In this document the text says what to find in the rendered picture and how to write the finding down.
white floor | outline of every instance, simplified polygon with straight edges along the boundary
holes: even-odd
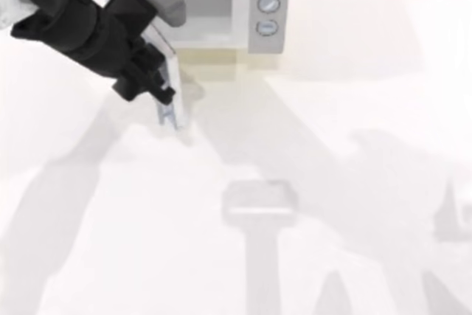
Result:
[[[2,33],[0,314],[472,314],[471,25],[291,0],[279,58],[181,53],[177,136]]]

white table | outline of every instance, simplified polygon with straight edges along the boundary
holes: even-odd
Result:
[[[281,314],[471,314],[471,24],[472,0],[292,0],[279,58],[181,53],[178,136],[1,34],[0,308],[244,314],[223,196],[281,180]]]

white microwave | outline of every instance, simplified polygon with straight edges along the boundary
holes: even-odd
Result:
[[[187,22],[159,30],[176,49],[247,49],[282,53],[288,0],[185,0]]]

microwave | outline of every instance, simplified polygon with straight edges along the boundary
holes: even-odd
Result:
[[[288,0],[185,0],[187,21],[159,31],[176,49],[244,49],[279,54],[285,44]]]

